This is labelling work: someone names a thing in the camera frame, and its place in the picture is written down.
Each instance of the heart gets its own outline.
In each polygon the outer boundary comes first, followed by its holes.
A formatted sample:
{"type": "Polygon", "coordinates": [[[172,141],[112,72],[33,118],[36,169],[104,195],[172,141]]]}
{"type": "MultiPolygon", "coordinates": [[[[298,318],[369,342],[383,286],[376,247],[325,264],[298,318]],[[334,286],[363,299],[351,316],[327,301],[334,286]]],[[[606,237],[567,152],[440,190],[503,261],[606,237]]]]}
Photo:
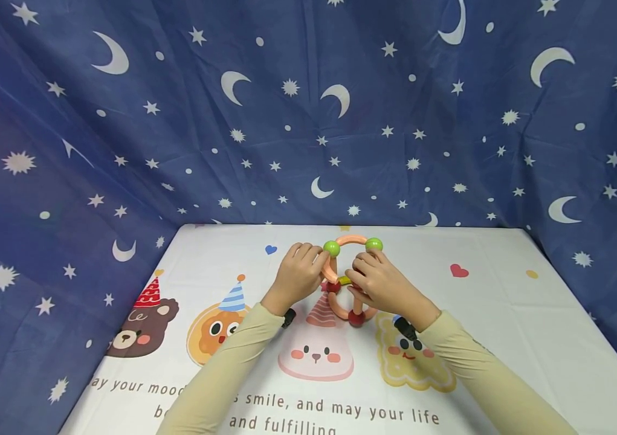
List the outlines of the heart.
{"type": "Polygon", "coordinates": [[[454,275],[454,278],[465,278],[470,275],[470,272],[460,267],[460,265],[451,265],[451,274],[454,275]]]}

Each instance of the blue backdrop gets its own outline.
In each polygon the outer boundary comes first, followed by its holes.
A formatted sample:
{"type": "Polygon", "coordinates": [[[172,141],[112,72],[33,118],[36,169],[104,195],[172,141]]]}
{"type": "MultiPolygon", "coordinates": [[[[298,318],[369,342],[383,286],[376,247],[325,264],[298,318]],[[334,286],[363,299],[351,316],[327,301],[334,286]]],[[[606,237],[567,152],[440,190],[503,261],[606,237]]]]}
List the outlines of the blue backdrop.
{"type": "Polygon", "coordinates": [[[525,228],[617,351],[617,1],[0,0],[0,434],[192,222],[525,228]]]}

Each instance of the striped party hat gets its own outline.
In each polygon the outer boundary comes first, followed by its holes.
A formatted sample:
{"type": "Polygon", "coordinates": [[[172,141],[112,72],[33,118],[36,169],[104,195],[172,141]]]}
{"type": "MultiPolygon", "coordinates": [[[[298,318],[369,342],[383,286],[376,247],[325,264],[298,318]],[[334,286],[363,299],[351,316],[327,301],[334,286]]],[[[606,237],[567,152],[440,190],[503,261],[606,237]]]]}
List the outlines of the striped party hat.
{"type": "Polygon", "coordinates": [[[245,275],[238,275],[238,283],[223,298],[223,301],[219,304],[219,310],[243,311],[245,309],[245,298],[243,297],[243,287],[241,286],[244,279],[245,275]]]}

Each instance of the moon print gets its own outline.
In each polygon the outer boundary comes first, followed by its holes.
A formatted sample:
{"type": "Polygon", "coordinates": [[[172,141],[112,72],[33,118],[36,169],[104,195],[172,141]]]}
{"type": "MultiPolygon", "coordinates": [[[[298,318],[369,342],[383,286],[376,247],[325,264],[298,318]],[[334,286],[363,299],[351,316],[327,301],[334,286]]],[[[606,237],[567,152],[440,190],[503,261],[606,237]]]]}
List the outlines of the moon print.
{"type": "Polygon", "coordinates": [[[542,88],[540,83],[540,74],[543,73],[543,69],[555,60],[566,60],[567,62],[574,64],[574,58],[569,51],[566,51],[562,47],[550,47],[538,55],[533,64],[530,65],[530,79],[536,86],[542,88]]]}
{"type": "Polygon", "coordinates": [[[103,35],[103,33],[101,32],[94,31],[93,33],[95,33],[97,36],[100,36],[100,38],[103,41],[105,41],[105,43],[108,45],[108,47],[110,48],[110,51],[112,51],[112,60],[107,65],[91,64],[91,66],[93,68],[100,69],[103,73],[108,73],[108,74],[126,73],[127,69],[129,69],[129,59],[127,58],[127,54],[125,53],[125,51],[122,50],[122,47],[120,46],[120,44],[117,44],[115,40],[113,40],[111,37],[107,35],[103,35]]]}
{"type": "Polygon", "coordinates": [[[562,207],[574,198],[576,198],[576,196],[563,196],[562,198],[557,198],[555,201],[552,201],[552,204],[548,207],[548,214],[552,220],[561,224],[577,224],[581,222],[566,216],[562,210],[562,207]]]}
{"type": "Polygon", "coordinates": [[[463,0],[458,0],[460,5],[460,20],[458,26],[451,33],[443,33],[439,31],[439,36],[444,42],[450,45],[459,45],[463,41],[463,35],[465,33],[465,3],[463,0]]]}
{"type": "Polygon", "coordinates": [[[438,225],[438,217],[436,217],[435,214],[433,214],[431,211],[429,211],[429,217],[431,217],[431,221],[429,221],[428,224],[425,225],[415,225],[418,227],[435,227],[438,225]]]}
{"type": "Polygon", "coordinates": [[[313,196],[319,199],[327,198],[328,196],[332,195],[332,192],[334,192],[334,190],[331,190],[330,192],[323,192],[320,187],[318,187],[319,179],[320,177],[316,177],[316,179],[313,180],[313,183],[310,184],[310,193],[313,193],[313,196]]]}
{"type": "Polygon", "coordinates": [[[239,80],[245,80],[246,82],[250,81],[248,77],[245,77],[243,74],[236,71],[227,71],[221,74],[221,89],[229,100],[235,102],[239,106],[242,106],[241,102],[238,101],[238,98],[236,98],[233,93],[233,85],[239,80]]]}
{"type": "Polygon", "coordinates": [[[134,254],[136,253],[136,240],[134,241],[134,245],[129,251],[120,251],[120,248],[117,247],[117,240],[112,243],[112,256],[115,257],[115,260],[125,262],[130,261],[134,254]]]}
{"type": "Polygon", "coordinates": [[[337,116],[337,118],[341,118],[342,115],[347,113],[347,110],[349,109],[349,91],[342,85],[332,85],[331,87],[327,88],[325,92],[323,92],[323,95],[320,96],[320,99],[322,100],[328,95],[333,95],[337,97],[337,100],[340,101],[341,110],[340,115],[337,116]]]}

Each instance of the yellow cartoon character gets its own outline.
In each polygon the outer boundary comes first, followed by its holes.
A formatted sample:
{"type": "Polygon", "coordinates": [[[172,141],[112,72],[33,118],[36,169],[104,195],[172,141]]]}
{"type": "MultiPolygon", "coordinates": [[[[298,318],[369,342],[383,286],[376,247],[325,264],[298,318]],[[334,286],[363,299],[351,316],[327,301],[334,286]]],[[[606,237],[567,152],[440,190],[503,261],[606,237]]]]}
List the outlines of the yellow cartoon character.
{"type": "Polygon", "coordinates": [[[429,387],[441,393],[453,391],[456,377],[444,361],[419,340],[411,342],[406,339],[395,329],[393,321],[392,314],[380,312],[376,316],[378,362],[386,384],[394,387],[407,384],[420,391],[429,387]]]}

